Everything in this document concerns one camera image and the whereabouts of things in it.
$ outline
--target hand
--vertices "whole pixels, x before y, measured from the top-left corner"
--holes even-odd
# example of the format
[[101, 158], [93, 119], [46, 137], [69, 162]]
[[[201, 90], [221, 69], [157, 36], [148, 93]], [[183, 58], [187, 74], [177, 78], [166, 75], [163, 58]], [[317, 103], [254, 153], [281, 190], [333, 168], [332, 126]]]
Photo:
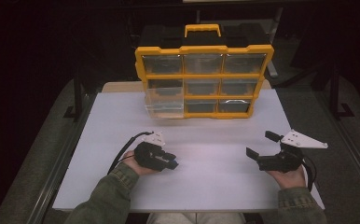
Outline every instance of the hand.
[[289, 171], [287, 173], [282, 173], [279, 171], [267, 171], [276, 182], [278, 182], [281, 189], [291, 189], [296, 187], [306, 188], [305, 175], [300, 165], [297, 170]]
[[131, 167], [131, 169], [133, 169], [133, 171], [138, 175], [150, 175], [150, 174], [154, 174], [154, 173], [158, 172], [158, 171], [151, 170], [151, 169], [145, 168], [143, 166], [140, 166], [139, 163], [137, 163], [137, 161], [134, 159], [134, 151], [133, 150], [127, 151], [122, 158], [127, 158], [127, 159], [123, 159], [122, 162], [124, 162], [129, 167]]

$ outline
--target white table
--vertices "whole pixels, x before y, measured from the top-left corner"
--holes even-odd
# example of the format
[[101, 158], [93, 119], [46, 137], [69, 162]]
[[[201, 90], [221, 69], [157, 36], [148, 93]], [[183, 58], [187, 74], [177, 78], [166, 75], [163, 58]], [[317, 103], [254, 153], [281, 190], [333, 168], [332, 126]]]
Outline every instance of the white table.
[[[265, 131], [290, 131], [275, 90], [261, 90], [250, 119], [151, 119], [144, 96], [143, 92], [98, 94], [54, 209], [72, 210], [85, 202], [128, 140], [151, 131], [163, 131], [163, 149], [175, 154], [179, 165], [142, 176], [132, 192], [132, 212], [277, 208], [276, 182], [246, 156], [246, 147], [262, 156], [278, 153], [279, 144], [265, 138]], [[130, 149], [141, 141], [139, 137]], [[312, 195], [324, 208], [315, 187]]]

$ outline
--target organizer handle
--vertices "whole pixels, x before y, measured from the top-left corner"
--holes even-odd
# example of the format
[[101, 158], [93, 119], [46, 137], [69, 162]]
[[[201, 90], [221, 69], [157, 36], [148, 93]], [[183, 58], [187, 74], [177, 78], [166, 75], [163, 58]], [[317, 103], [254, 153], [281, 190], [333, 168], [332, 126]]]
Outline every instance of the organizer handle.
[[187, 37], [188, 31], [216, 31], [218, 36], [221, 36], [220, 27], [218, 24], [191, 24], [186, 25], [184, 37]]

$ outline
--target forearm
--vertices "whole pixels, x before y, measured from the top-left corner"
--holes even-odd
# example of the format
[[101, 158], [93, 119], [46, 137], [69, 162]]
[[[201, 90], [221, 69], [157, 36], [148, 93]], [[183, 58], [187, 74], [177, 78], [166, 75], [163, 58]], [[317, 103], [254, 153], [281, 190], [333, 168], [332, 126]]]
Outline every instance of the forearm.
[[323, 209], [307, 188], [280, 190], [278, 215], [278, 223], [326, 223]]
[[65, 223], [125, 223], [130, 193], [139, 175], [124, 163], [102, 178], [90, 198], [77, 206]]

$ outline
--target yellow organizer box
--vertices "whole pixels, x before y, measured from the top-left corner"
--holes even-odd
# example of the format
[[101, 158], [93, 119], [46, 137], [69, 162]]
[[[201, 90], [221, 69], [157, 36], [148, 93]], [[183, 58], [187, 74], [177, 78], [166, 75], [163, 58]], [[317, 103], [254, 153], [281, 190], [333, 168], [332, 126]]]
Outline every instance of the yellow organizer box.
[[135, 51], [154, 119], [246, 119], [273, 47], [259, 24], [146, 26]]

